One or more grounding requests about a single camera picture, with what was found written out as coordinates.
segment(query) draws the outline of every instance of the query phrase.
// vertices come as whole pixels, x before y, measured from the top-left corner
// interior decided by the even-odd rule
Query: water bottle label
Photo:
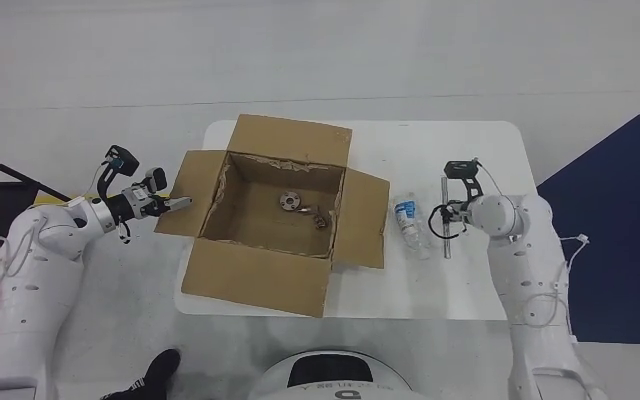
[[[403,201],[393,208],[396,219],[403,235],[413,235],[418,233],[416,227],[416,203],[414,201]]]

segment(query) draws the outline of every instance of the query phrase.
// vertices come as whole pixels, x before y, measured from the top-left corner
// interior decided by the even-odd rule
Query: plastic water bottle
[[[393,212],[404,237],[404,241],[417,258],[429,258],[428,241],[425,235],[425,220],[418,208],[413,192],[393,198]]]

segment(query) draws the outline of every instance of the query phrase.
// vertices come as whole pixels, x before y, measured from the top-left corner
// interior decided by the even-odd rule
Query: cable
[[[103,161],[102,163],[100,163],[100,165],[98,165],[98,168],[96,168],[96,172],[93,174],[93,178],[91,179],[91,184],[89,184],[89,187],[87,187],[87,190],[82,193],[80,196],[76,196],[75,198],[64,202],[64,203],[39,203],[39,204],[32,204],[29,207],[27,207],[27,210],[30,210],[32,208],[36,208],[38,206],[46,206],[46,205],[51,205],[51,206],[60,206],[60,207],[64,207],[67,206],[69,203],[71,203],[73,200],[77,199],[78,197],[84,197],[87,195],[87,193],[89,193],[91,191],[91,188],[93,187],[93,184],[96,181],[96,178],[98,177],[98,173],[100,172],[100,169],[104,166],[108,164],[107,161]]]
[[[33,243],[33,238],[35,237],[35,229],[36,229],[36,225],[37,224],[33,224],[33,226],[31,226],[31,228],[29,228],[24,235],[22,235],[22,237],[20,238],[20,243],[18,243],[18,248],[16,249],[16,252],[10,256],[11,254],[11,249],[10,249],[10,245],[9,245],[9,240],[7,238],[5,238],[4,236],[0,236],[0,241],[2,241],[4,243],[4,259],[0,260],[0,262],[2,263],[2,268],[1,268],[1,275],[0,275],[0,281],[2,281],[4,279],[5,276],[8,276],[10,278],[18,275],[18,273],[20,272],[20,270],[22,270],[22,266],[24,265],[25,261],[27,260],[27,255],[29,254],[29,250],[24,252],[24,256],[22,256],[22,260],[20,260],[20,265],[18,265],[18,268],[16,268],[16,270],[12,273],[9,272],[9,270],[11,269],[13,262],[15,261],[15,258],[18,256],[18,253],[20,252],[20,249],[22,248],[22,244],[24,243],[24,239],[27,237],[27,235],[31,234],[29,236],[29,243],[27,245],[27,248],[31,247],[31,244]]]
[[[500,190],[500,186],[498,186],[498,184],[496,183],[496,180],[495,180],[495,179],[493,179],[493,175],[491,175],[491,172],[489,172],[489,170],[488,170],[488,169],[486,169],[486,168],[484,167],[484,165],[482,165],[482,164],[480,163],[480,161],[478,160],[478,157],[474,158],[474,159],[473,159],[473,161],[475,161],[475,162],[476,162],[476,164],[478,164],[478,167],[482,168],[482,170],[483,170],[487,175],[489,175],[489,179],[491,179],[491,182],[493,182],[493,186],[495,186],[495,187],[496,187],[496,189],[498,190],[498,193],[500,193],[500,196],[504,196],[504,194],[502,194],[502,190]]]
[[[464,223],[464,221],[462,221],[462,226],[464,227],[462,229],[462,231],[456,233],[455,235],[451,235],[451,236],[442,236],[441,234],[439,234],[438,232],[435,231],[435,229],[433,229],[433,217],[436,215],[436,213],[438,212],[438,210],[441,209],[446,209],[447,205],[446,204],[440,204],[439,206],[436,206],[432,211],[431,211],[431,215],[429,215],[429,219],[427,220],[427,225],[429,226],[429,230],[431,231],[431,233],[433,233],[437,238],[442,239],[442,240],[449,240],[449,239],[455,239],[458,236],[460,236],[460,234],[465,233],[467,231],[467,224]]]
[[[127,231],[126,235],[122,234],[123,226]],[[117,229],[118,229],[118,236],[120,237],[120,240],[122,241],[122,243],[129,244],[129,242],[131,242],[131,230],[129,229],[129,225],[127,225],[127,223],[122,220],[122,217],[118,218]]]
[[[576,250],[573,255],[571,256],[571,258],[569,259],[569,263],[567,263],[566,261],[563,262],[562,264],[560,264],[560,268],[558,268],[558,274],[556,275],[556,279],[555,282],[558,282],[560,280],[560,276],[562,276],[562,269],[564,268],[564,266],[567,266],[567,280],[569,280],[569,274],[571,273],[571,268],[573,266],[573,261],[575,260],[576,256],[578,255],[578,253],[580,253],[580,251],[582,251],[582,249],[585,248],[585,246],[587,244],[589,244],[589,237],[587,235],[584,234],[580,234],[578,236],[574,236],[574,237],[568,237],[568,238],[560,238],[560,241],[566,241],[566,240],[578,240],[580,242],[582,242],[582,246],[580,246],[578,248],[578,250]],[[553,304],[553,312],[551,313],[551,317],[549,318],[549,320],[547,320],[547,322],[545,322],[544,324],[531,324],[529,322],[526,321],[525,319],[525,324],[527,326],[530,326],[532,328],[545,328],[547,326],[549,326],[551,324],[551,322],[553,322],[554,318],[556,317],[556,315],[558,314],[558,303],[562,304],[564,306],[564,309],[566,311],[566,319],[567,319],[567,329],[569,331],[569,335],[573,336],[573,327],[571,326],[571,315],[570,315],[570,311],[569,311],[569,305],[567,304],[567,302],[565,302],[564,300],[562,300],[560,298],[560,292],[558,291],[558,288],[555,288],[554,291],[552,293],[537,293],[534,294],[532,296],[530,296],[529,298],[527,298],[524,303],[522,304],[522,310],[521,312],[524,315],[524,309],[527,307],[527,305],[529,304],[529,302],[531,302],[533,299],[538,298],[538,297],[552,297],[555,301]],[[567,287],[567,298],[569,296],[569,290]]]

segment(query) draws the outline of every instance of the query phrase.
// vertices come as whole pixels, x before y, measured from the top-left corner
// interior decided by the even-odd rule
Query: small metal object
[[[313,216],[313,223],[316,224],[316,229],[322,229],[327,227],[327,221],[325,221],[320,214],[315,214]]]
[[[295,211],[300,207],[300,196],[296,192],[284,192],[280,196],[280,207],[285,211]]]
[[[327,221],[322,217],[320,213],[320,207],[318,206],[301,206],[300,195],[296,192],[284,192],[280,196],[280,207],[285,211],[294,211],[304,215],[311,215],[313,217],[313,223],[316,229],[322,229],[327,227]]]
[[[449,185],[448,185],[447,179],[448,178],[446,176],[443,176],[440,178],[440,186],[442,189],[442,204],[447,204],[449,202]],[[442,233],[445,237],[451,235],[448,222],[445,223],[443,221]],[[450,239],[444,239],[444,258],[446,259],[451,258],[451,240]]]
[[[316,229],[327,227],[327,221],[322,217],[322,214],[320,213],[320,207],[302,206],[295,211],[300,214],[311,215],[313,217],[313,223],[316,225]]]

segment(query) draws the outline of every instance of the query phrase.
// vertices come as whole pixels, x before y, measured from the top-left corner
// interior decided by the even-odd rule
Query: blue wall panel
[[[580,341],[640,343],[640,116],[538,186],[560,237],[589,236],[570,278]],[[580,242],[565,242],[567,259]]]

